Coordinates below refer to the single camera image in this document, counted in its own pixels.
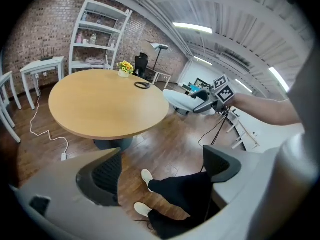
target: black pants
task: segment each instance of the black pants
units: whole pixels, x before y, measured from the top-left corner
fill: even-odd
[[[212,183],[206,172],[164,180],[153,179],[149,182],[148,188],[190,215],[185,220],[174,220],[157,210],[150,211],[148,214],[150,223],[162,239],[173,238],[203,223],[209,203],[207,219],[220,211],[212,201]]]

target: floor lamp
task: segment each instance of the floor lamp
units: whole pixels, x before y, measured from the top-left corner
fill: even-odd
[[[155,55],[156,51],[159,50],[158,56],[156,57],[156,60],[155,60],[154,66],[153,66],[153,70],[152,70],[152,73],[154,73],[155,68],[156,68],[156,64],[158,62],[158,59],[159,59],[159,56],[161,53],[161,50],[168,50],[169,46],[167,46],[165,44],[160,44],[160,43],[143,41],[142,48],[148,56]],[[149,89],[151,86],[151,83],[150,83],[151,77],[152,76],[149,77],[148,82],[135,82],[134,85],[140,89]]]

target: white cable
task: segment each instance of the white cable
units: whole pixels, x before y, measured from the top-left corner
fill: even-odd
[[[40,91],[40,88],[39,88],[39,78],[38,78],[37,76],[36,76],[36,87],[35,87],[35,88],[38,89],[40,95],[39,95],[38,100],[36,101],[36,103],[37,103],[36,112],[35,112],[35,114],[34,114],[34,117],[33,117],[33,118],[31,119],[31,121],[30,121],[30,133],[36,135],[37,137],[48,133],[49,139],[50,139],[50,141],[52,141],[52,142],[54,142],[54,141],[56,141],[56,140],[58,140],[58,139],[64,139],[65,142],[66,142],[66,148],[65,148],[64,153],[62,154],[62,158],[63,158],[64,155],[65,155],[65,159],[67,159],[67,157],[68,157],[68,156],[67,156],[67,150],[68,150],[68,147],[69,147],[69,142],[67,141],[67,139],[66,139],[65,137],[58,137],[58,138],[52,139],[51,136],[50,136],[50,131],[49,131],[49,130],[47,130],[47,131],[45,131],[45,132],[43,132],[43,133],[40,133],[40,134],[36,134],[35,132],[32,131],[32,121],[36,118],[36,116],[37,116],[37,114],[38,114],[38,110],[39,110],[39,107],[40,107],[39,100],[40,100],[40,97],[41,97],[41,91]]]

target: wooden floor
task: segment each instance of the wooden floor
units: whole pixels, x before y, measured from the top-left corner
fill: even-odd
[[[157,86],[161,90],[164,88],[163,83],[157,83]],[[48,106],[51,89],[42,90],[39,112],[33,121],[33,131],[42,133],[50,130],[52,138],[67,138],[69,158],[98,150],[92,140],[75,136],[55,122]],[[170,84],[167,89],[184,93],[175,84]],[[36,94],[33,92],[31,95],[36,103]],[[5,160],[9,181],[16,187],[22,186],[41,168],[60,161],[66,148],[66,142],[62,139],[51,142],[47,134],[36,137],[30,133],[30,120],[35,110],[30,108],[26,96],[20,97],[19,100],[22,110],[18,110],[13,101],[9,112],[21,143],[17,144],[3,126],[0,128],[0,152]],[[118,186],[119,203],[132,219],[143,219],[134,210],[135,202],[145,203],[176,220],[188,217],[182,209],[169,204],[160,195],[149,192],[141,179],[141,170],[148,169],[157,180],[199,172],[203,164],[203,149],[198,141],[221,119],[219,115],[190,113],[183,116],[170,107],[168,115],[159,125],[134,137],[132,145],[122,155],[122,174]],[[229,127],[230,124],[226,122],[216,145],[230,146],[238,138],[234,130],[226,133]],[[210,144],[218,129],[219,127],[206,135],[201,144]],[[148,230],[145,222],[139,223]]]

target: flower vase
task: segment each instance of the flower vase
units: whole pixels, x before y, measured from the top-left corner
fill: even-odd
[[[129,77],[129,73],[124,72],[123,70],[119,70],[118,71],[118,76],[122,77],[122,78],[128,78]]]

